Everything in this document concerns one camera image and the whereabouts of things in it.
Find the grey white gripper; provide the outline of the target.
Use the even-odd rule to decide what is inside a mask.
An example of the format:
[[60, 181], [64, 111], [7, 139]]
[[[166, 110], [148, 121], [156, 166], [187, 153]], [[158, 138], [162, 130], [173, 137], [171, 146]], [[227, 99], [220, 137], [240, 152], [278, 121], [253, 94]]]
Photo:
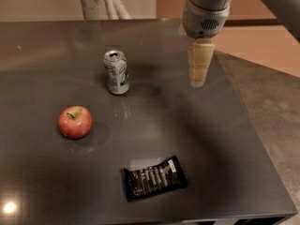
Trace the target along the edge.
[[211, 11], [196, 6], [190, 0], [186, 1], [182, 25], [190, 38], [196, 38], [187, 51], [189, 80], [192, 87], [199, 88], [205, 83], [207, 68], [215, 50], [211, 38], [221, 31], [229, 11], [229, 7]]

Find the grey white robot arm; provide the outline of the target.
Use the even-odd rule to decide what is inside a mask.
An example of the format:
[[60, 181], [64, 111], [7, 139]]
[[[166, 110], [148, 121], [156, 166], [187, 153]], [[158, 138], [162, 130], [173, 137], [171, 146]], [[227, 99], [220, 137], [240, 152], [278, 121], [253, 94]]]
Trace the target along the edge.
[[300, 0], [186, 0], [181, 28], [194, 38], [187, 50], [193, 87], [205, 83], [215, 45], [212, 38], [225, 22], [276, 18], [296, 39], [300, 38]]

